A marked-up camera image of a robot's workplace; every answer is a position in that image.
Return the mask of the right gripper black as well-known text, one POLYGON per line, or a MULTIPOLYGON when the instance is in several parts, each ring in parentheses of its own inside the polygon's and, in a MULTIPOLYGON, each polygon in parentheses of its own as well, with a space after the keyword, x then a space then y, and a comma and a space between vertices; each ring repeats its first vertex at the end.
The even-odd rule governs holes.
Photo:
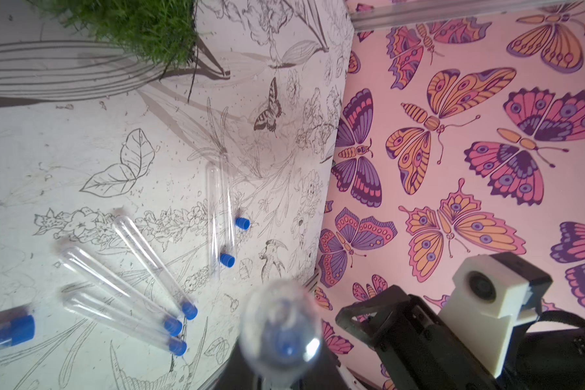
POLYGON ((439 316, 396 285, 340 309, 336 323, 377 353, 397 389, 497 388, 439 316))

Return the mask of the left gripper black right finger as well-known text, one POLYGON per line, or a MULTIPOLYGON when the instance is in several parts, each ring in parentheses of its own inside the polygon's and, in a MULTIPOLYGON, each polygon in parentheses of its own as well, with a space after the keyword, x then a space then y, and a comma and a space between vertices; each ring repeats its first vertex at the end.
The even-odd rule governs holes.
POLYGON ((318 360, 302 378, 304 390, 345 390, 354 389, 340 371, 340 364, 335 355, 325 344, 322 344, 318 360))

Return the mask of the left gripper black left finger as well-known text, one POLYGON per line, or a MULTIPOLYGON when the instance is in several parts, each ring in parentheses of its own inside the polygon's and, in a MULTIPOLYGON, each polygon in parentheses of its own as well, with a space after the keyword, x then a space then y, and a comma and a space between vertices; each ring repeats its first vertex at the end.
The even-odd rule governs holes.
POLYGON ((258 377, 246 362, 237 341, 212 387, 214 390, 256 390, 258 377))

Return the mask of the test tube blue stopper three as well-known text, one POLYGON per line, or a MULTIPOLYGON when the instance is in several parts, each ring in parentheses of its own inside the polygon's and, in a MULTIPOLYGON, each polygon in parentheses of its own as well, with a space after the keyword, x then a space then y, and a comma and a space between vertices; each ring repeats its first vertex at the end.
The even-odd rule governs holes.
POLYGON ((120 215, 114 219, 113 228, 141 265, 166 290, 177 310, 187 320, 194 320, 198 316, 198 308, 193 303, 193 299, 180 287, 136 224, 128 216, 120 215))

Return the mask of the test tube blue stopper two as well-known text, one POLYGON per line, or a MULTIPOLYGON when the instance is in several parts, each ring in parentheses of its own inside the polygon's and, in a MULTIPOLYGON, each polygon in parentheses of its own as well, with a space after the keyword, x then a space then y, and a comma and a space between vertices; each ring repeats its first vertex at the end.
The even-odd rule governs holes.
POLYGON ((117 298, 121 305, 136 313, 138 318, 170 336, 180 335, 183 324, 177 317, 151 301, 82 248, 66 248, 60 256, 63 266, 117 298))

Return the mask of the clear test tube one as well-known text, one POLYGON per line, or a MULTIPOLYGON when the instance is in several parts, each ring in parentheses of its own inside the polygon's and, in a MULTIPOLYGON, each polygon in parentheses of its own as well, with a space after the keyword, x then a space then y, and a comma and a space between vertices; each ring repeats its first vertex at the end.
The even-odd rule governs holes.
POLYGON ((232 205, 229 160, 226 154, 222 154, 219 158, 219 173, 224 214, 224 253, 236 257, 235 212, 232 205))
POLYGON ((219 243, 219 208, 222 198, 221 174, 219 167, 212 162, 206 164, 206 217, 208 238, 208 271, 216 277, 220 267, 221 244, 219 243))

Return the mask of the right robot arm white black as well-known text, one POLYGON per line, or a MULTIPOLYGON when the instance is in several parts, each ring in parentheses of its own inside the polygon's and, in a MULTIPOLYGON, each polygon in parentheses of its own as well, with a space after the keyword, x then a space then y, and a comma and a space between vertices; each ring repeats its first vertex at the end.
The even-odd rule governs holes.
POLYGON ((566 327, 516 327, 494 377, 423 299, 396 285, 336 317, 340 328, 377 353, 398 389, 585 389, 585 320, 553 310, 539 321, 566 327))

